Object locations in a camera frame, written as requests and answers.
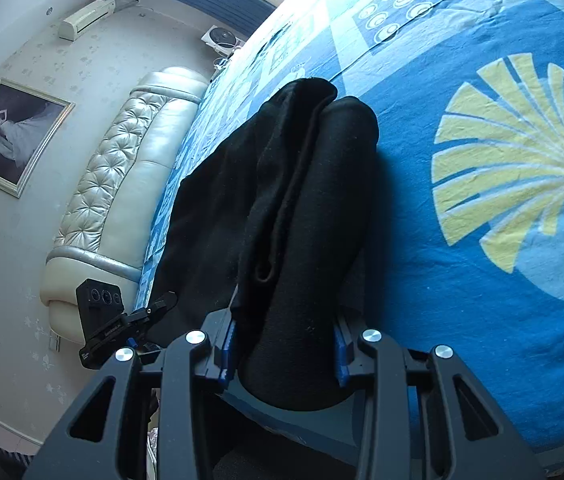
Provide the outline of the white small fan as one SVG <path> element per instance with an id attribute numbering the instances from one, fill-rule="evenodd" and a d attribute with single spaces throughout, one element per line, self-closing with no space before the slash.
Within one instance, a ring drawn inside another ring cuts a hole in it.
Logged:
<path id="1" fill-rule="evenodd" d="M 224 58 L 230 56 L 244 46 L 244 41 L 224 27 L 212 26 L 204 33 L 201 40 L 207 47 L 212 48 L 216 53 Z"/>

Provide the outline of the white wall air conditioner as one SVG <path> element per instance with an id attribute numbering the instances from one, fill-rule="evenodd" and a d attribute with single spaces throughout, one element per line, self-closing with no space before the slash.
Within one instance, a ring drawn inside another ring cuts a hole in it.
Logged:
<path id="1" fill-rule="evenodd" d="M 75 41 L 88 28 L 108 18 L 115 12 L 115 0 L 94 0 L 61 22 L 58 26 L 58 38 Z"/>

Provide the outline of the cream tufted leather headboard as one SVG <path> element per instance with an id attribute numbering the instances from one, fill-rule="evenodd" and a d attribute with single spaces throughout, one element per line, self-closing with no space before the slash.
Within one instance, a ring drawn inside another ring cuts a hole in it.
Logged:
<path id="1" fill-rule="evenodd" d="M 88 161 L 47 255 L 40 299 L 51 330 L 84 343 L 76 289 L 118 286 L 133 306 L 155 209 L 209 81 L 183 67 L 145 75 Z"/>

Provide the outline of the black pants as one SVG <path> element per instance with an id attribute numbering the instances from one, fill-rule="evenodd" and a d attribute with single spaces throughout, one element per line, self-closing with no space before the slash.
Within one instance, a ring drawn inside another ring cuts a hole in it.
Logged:
<path id="1" fill-rule="evenodd" d="M 257 399 L 315 411 L 346 396 L 334 327 L 359 306 L 378 121 L 321 78 L 281 88 L 179 186 L 152 294 L 177 304 L 166 346 L 230 309 L 235 366 Z"/>

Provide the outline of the blue patterned bed sheet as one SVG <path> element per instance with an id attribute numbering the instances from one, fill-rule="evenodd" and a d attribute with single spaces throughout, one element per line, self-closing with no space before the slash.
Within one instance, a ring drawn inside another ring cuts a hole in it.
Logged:
<path id="1" fill-rule="evenodd" d="M 564 0 L 284 0 L 204 95 L 137 305 L 181 181 L 302 77 L 378 118 L 373 324 L 412 349 L 448 344 L 544 468 L 564 467 Z"/>

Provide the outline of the framed wedding photo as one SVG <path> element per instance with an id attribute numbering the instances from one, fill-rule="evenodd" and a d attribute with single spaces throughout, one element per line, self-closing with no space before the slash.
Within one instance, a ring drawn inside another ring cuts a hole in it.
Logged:
<path id="1" fill-rule="evenodd" d="M 73 102 L 0 79 L 0 191 L 22 196 L 47 145 Z"/>

